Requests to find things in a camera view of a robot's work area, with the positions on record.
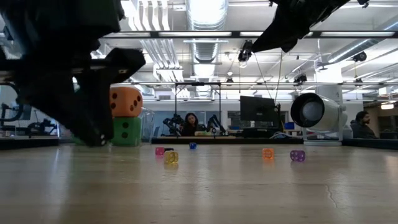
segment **pink die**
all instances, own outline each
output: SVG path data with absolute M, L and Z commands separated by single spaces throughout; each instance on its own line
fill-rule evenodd
M 163 147 L 156 147 L 155 155 L 156 156 L 163 156 L 164 155 L 164 148 Z

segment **ceiling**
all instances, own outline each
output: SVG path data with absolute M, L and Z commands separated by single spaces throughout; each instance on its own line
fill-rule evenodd
M 168 3 L 170 28 L 172 30 L 187 30 L 187 12 L 183 10 L 185 1 L 169 0 Z M 269 7 L 268 3 L 267 1 L 255 0 L 230 1 L 224 30 L 265 30 L 272 22 L 276 10 L 276 5 Z M 366 9 L 362 9 L 356 1 L 351 1 L 334 12 L 326 21 L 315 25 L 312 30 L 375 30 L 379 25 L 394 17 L 398 21 L 397 9 L 398 0 L 371 0 L 370 6 Z M 0 28 L 2 26 L 4 26 L 4 23 L 0 19 Z M 121 28 L 123 31 L 131 31 L 127 20 L 121 21 Z M 263 80 L 262 76 L 268 82 L 292 81 L 300 72 L 305 72 L 310 82 L 313 80 L 314 69 L 312 67 L 316 58 L 321 55 L 332 54 L 355 41 L 355 39 L 303 39 L 287 54 L 281 55 L 280 49 L 260 52 L 249 59 L 246 67 L 240 68 L 236 53 L 242 47 L 244 39 L 225 40 L 228 43 L 221 44 L 219 48 L 218 65 L 215 68 L 214 78 L 211 78 L 210 81 L 224 82 L 228 77 L 227 72 L 233 73 L 232 78 L 235 82 L 261 81 Z M 193 76 L 193 65 L 190 44 L 184 44 L 183 39 L 174 39 L 173 42 L 178 61 L 183 68 L 183 77 L 185 79 L 191 78 Z M 111 49 L 113 47 L 143 48 L 137 39 L 104 39 L 103 44 Z M 341 63 L 343 80 L 352 81 L 355 75 L 371 75 L 372 72 L 397 63 L 398 39 L 386 39 L 366 49 L 365 52 L 368 59 L 365 62 L 356 63 L 356 69 L 354 69 L 352 61 Z M 152 77 L 154 64 L 148 55 L 146 55 L 146 60 L 147 64 L 136 74 L 137 76 Z M 296 68 L 299 66 L 302 66 L 305 70 L 297 70 Z M 392 77 L 398 79 L 398 67 L 381 75 L 365 78 L 365 80 L 367 82 L 380 82 L 389 78 L 394 81 Z

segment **table surface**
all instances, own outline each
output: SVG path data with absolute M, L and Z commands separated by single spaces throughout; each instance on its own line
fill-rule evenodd
M 0 151 L 2 223 L 397 223 L 398 151 L 176 145 Z M 275 159 L 263 161 L 262 148 Z M 292 162 L 291 150 L 307 160 Z

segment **man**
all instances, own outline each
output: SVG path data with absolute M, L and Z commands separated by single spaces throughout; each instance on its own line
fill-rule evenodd
M 360 111 L 356 114 L 355 120 L 351 122 L 354 138 L 377 139 L 372 129 L 367 126 L 370 121 L 371 117 L 368 112 Z

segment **purple die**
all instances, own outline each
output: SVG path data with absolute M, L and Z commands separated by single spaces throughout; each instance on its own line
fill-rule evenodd
M 305 160 L 305 152 L 303 150 L 293 150 L 290 152 L 292 161 L 303 162 Z
M 164 148 L 163 147 L 156 147 L 155 155 L 156 156 L 163 156 L 164 155 Z

